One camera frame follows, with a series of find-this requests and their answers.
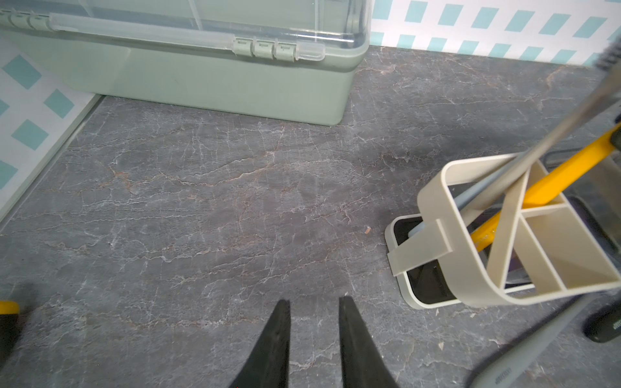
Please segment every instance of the marble countertop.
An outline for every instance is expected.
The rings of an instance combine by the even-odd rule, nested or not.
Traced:
[[[596,70],[370,48],[340,125],[106,97],[0,232],[0,293],[32,304],[11,387],[226,387],[276,301],[291,301],[289,386],[340,387],[351,295],[402,388],[464,387],[567,300],[414,310],[384,228],[450,160],[524,150]],[[559,145],[594,140],[614,110]],[[614,387],[619,342],[593,303],[514,387]]]

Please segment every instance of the yellow handle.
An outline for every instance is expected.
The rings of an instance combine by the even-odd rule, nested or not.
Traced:
[[[561,194],[563,190],[570,187],[578,178],[595,167],[596,164],[604,160],[615,150],[610,142],[610,136],[619,128],[621,128],[621,123],[584,147],[583,150],[526,190],[522,207],[528,209],[529,207],[546,205],[558,194]],[[500,219],[501,213],[498,212],[470,235],[477,251],[482,251],[494,242]]]
[[[0,315],[19,314],[19,304],[10,300],[0,300]]]

